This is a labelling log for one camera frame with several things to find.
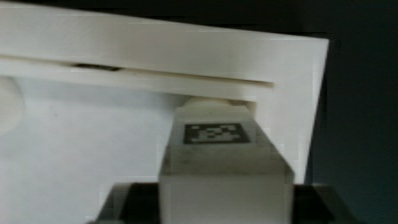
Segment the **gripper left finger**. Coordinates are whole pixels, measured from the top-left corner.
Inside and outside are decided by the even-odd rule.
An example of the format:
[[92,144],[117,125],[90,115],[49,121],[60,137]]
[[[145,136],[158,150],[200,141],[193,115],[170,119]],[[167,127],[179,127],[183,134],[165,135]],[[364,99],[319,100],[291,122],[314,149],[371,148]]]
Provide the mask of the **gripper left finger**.
[[87,224],[161,224],[156,183],[113,185],[97,217]]

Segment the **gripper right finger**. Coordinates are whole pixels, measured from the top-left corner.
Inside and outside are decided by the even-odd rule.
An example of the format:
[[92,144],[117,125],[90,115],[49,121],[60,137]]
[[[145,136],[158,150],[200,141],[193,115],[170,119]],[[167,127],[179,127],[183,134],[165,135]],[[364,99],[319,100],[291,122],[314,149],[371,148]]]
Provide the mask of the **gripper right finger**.
[[328,185],[296,185],[291,224],[359,224],[348,206]]

